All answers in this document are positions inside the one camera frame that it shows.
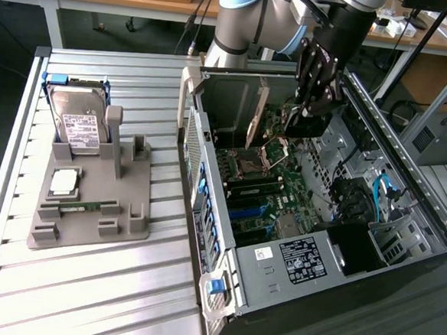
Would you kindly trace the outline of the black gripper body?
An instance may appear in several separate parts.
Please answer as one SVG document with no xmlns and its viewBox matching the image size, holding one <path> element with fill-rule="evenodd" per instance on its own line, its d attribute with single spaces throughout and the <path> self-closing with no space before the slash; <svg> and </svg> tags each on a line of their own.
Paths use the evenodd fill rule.
<svg viewBox="0 0 447 335">
<path fill-rule="evenodd" d="M 360 11 L 352 6 L 332 5 L 328 19 L 332 24 L 316 28 L 313 41 L 334 60 L 338 69 L 343 70 L 350 58 L 357 53 L 371 25 L 377 18 L 375 11 Z"/>
</svg>

